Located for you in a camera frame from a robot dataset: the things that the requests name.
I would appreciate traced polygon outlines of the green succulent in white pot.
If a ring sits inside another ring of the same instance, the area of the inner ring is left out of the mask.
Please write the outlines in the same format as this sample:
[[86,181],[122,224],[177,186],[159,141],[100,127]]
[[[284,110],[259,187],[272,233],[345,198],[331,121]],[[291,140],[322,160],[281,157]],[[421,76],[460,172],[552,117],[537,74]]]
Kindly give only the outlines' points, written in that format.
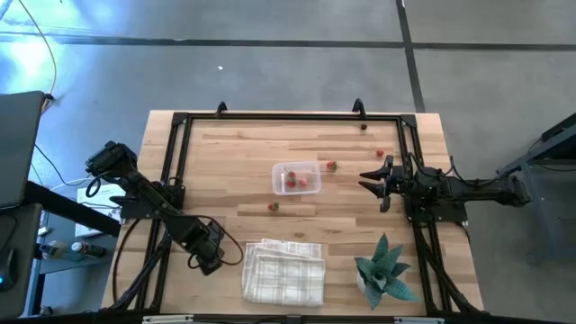
[[386,234],[382,234],[371,258],[355,257],[356,270],[372,311],[380,304],[384,295],[407,302],[418,300],[414,292],[399,279],[402,273],[411,268],[411,265],[398,261],[402,250],[402,245],[389,249],[389,240]]

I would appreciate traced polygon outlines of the white plaid kitchen cloth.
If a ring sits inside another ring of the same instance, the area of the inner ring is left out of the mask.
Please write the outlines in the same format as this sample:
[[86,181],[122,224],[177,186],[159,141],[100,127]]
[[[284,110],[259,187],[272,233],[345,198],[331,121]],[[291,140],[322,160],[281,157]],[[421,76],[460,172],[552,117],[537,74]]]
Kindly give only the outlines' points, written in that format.
[[320,244],[263,238],[246,245],[242,297],[255,303],[320,307],[325,275]]

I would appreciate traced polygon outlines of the dark grey monitor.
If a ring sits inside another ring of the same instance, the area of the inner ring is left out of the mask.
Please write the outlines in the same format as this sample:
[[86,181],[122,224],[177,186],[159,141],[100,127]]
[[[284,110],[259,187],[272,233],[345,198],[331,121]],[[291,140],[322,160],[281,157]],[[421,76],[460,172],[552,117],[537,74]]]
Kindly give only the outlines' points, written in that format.
[[23,200],[45,94],[0,95],[0,209]]

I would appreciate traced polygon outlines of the grey lower shelf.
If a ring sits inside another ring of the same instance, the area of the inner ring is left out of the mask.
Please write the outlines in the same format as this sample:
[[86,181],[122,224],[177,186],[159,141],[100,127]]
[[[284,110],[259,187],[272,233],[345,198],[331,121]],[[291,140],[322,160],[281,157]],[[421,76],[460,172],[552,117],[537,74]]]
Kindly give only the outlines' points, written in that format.
[[74,243],[79,240],[103,247],[106,249],[106,256],[101,258],[87,257],[80,261],[69,261],[60,259],[42,259],[40,261],[40,273],[43,275],[75,269],[85,266],[94,266],[101,263],[106,263],[112,260],[112,251],[115,248],[117,238],[99,234],[92,237],[77,238],[76,237],[76,224],[70,220],[62,219],[56,215],[50,215],[47,221],[49,233],[46,234],[41,240],[42,243],[50,243],[53,240],[61,241],[64,243]]

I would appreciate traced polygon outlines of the blue-grey metal cart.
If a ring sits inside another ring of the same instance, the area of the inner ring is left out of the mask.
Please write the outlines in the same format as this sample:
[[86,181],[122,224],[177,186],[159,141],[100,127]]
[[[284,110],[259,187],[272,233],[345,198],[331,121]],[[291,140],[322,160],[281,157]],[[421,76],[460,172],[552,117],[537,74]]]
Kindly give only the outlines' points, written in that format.
[[544,244],[528,261],[576,259],[576,113],[543,132],[497,173],[521,174],[544,232]]

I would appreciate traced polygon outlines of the dark bottle with white cap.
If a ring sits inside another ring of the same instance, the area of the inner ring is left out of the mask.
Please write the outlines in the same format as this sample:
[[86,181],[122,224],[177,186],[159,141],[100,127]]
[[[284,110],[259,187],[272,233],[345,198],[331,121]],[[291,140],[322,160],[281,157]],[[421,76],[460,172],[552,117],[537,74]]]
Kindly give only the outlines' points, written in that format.
[[106,249],[104,247],[100,247],[85,241],[74,242],[70,248],[72,251],[88,257],[100,258],[106,256]]

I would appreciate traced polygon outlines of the clear plastic tupperware container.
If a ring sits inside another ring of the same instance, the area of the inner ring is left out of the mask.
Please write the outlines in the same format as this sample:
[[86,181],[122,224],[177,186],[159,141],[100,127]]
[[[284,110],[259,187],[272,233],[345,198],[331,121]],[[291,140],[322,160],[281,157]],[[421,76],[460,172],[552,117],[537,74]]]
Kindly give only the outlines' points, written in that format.
[[[294,179],[288,178],[286,171],[296,174]],[[299,186],[299,180],[307,179],[307,186]],[[286,186],[288,180],[296,183],[295,187]],[[321,191],[321,172],[316,161],[299,161],[277,163],[272,168],[272,190],[276,195],[307,195],[318,194]]]

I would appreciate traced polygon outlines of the clear plastic bottle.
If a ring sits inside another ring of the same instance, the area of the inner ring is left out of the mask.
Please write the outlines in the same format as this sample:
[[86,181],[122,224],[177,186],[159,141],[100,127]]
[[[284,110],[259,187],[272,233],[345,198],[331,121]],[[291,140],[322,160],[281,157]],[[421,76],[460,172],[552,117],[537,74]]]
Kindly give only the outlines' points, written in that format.
[[44,259],[71,260],[68,245],[64,242],[53,240],[40,246],[40,252]]

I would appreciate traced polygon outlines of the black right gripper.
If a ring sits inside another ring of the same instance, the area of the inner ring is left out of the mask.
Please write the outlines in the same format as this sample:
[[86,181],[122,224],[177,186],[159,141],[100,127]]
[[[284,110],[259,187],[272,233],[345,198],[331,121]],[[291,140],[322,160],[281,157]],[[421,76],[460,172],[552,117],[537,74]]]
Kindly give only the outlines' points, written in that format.
[[387,212],[390,209],[391,194],[405,193],[406,184],[408,182],[408,180],[406,179],[405,185],[403,186],[393,185],[390,182],[390,174],[392,167],[393,167],[393,156],[388,155],[379,169],[360,174],[361,177],[367,179],[382,179],[382,183],[369,183],[365,181],[358,182],[363,188],[367,189],[376,197],[382,197],[380,212]]

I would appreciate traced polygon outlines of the black aluminium table frame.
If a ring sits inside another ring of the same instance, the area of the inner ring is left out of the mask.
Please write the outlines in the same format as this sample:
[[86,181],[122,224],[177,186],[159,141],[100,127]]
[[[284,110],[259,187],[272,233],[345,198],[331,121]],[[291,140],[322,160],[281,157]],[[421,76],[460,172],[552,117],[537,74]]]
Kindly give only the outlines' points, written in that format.
[[[368,125],[362,131],[360,125]],[[377,150],[383,150],[378,157]],[[138,146],[139,170],[151,180],[182,178],[184,211],[213,217],[229,236],[227,263],[211,275],[189,268],[188,255],[172,247],[159,309],[164,314],[285,314],[286,308],[246,301],[240,285],[239,251],[261,239],[318,243],[326,263],[324,303],[299,309],[302,316],[418,316],[425,313],[413,229],[403,201],[391,199],[383,213],[376,198],[358,182],[379,168],[385,155],[403,150],[421,155],[427,166],[449,165],[444,130],[435,113],[373,112],[211,112],[154,111]],[[337,161],[336,172],[327,169]],[[276,195],[277,163],[316,161],[321,191]],[[270,211],[269,203],[279,203]],[[409,265],[403,281],[417,301],[386,297],[371,310],[356,285],[355,257],[369,257],[382,234],[403,246]]]

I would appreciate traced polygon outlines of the black side desk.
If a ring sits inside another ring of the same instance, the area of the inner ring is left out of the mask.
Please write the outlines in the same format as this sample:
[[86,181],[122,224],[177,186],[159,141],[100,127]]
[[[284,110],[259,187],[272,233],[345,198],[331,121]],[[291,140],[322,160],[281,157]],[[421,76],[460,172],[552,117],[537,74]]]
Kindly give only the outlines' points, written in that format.
[[0,320],[16,319],[23,314],[43,211],[113,237],[120,231],[117,220],[27,182],[16,205],[0,204]]

